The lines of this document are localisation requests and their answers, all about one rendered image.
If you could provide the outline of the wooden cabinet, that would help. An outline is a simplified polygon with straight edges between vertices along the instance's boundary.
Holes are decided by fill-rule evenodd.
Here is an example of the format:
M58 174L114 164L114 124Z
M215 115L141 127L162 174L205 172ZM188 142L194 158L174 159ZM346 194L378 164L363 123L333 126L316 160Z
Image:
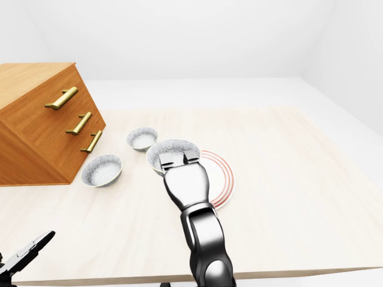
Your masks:
M0 186L60 185L65 178L20 132L0 119Z

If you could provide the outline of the wooden cabinet drawer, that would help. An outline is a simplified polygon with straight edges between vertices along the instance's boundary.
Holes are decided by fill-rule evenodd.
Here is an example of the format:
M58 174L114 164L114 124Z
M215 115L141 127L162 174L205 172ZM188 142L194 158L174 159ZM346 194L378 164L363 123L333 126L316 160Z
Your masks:
M44 99L25 131L47 161L68 177L80 168L104 128L88 89L73 86Z
M92 117L83 127L78 135L65 133L66 130L73 129L81 120L80 114L92 113ZM63 119L59 126L59 132L54 137L53 151L54 164L60 174L65 178L65 183L70 184L85 159L90 153L82 152L80 149L87 148L92 141L91 133L96 133L105 128L105 122L97 108L81 108L78 111L71 112L68 117Z
M0 119L43 150L83 135L97 113L74 62L0 65Z

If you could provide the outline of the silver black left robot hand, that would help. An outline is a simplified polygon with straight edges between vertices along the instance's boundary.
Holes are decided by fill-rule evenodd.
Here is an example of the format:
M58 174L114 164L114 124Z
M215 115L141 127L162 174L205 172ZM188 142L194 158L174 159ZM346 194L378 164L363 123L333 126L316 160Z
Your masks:
M17 287L11 282L12 276L22 271L32 260L38 256L38 252L54 237L55 231L48 231L35 240L28 243L23 249L16 252L5 263L2 263L0 253L0 287Z

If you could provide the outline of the white plate with red rings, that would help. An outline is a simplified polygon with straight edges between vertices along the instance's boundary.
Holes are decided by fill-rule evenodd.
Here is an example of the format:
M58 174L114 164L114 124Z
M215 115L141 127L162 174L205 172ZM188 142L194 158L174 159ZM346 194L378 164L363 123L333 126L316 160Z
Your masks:
M216 152L202 149L200 164L209 179L209 202L215 209L222 208L235 190L235 174L229 162Z

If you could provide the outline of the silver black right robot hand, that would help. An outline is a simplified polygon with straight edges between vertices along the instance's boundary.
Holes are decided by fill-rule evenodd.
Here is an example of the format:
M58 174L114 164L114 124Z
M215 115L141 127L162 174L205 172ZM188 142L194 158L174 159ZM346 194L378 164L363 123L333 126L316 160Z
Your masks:
M165 188L179 210L209 202L209 179L206 169L199 163L198 154L190 149L183 152L183 162L174 162L170 152L159 155Z

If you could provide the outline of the patterned grey bowl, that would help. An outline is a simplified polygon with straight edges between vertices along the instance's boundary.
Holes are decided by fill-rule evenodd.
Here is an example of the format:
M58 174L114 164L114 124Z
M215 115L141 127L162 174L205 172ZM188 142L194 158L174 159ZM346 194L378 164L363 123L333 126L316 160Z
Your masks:
M151 127L141 127L130 132L126 138L127 144L136 151L146 152L157 142L158 133Z
M155 143L151 146L146 153L146 159L151 168L159 176L163 177L159 155L171 153L174 164L179 166L183 164L184 151L188 150L193 150L197 156L200 157L200 149L194 143L181 139L170 139Z
M86 164L81 180L90 187L107 187L115 183L121 176L123 162L120 157L112 154L96 157Z

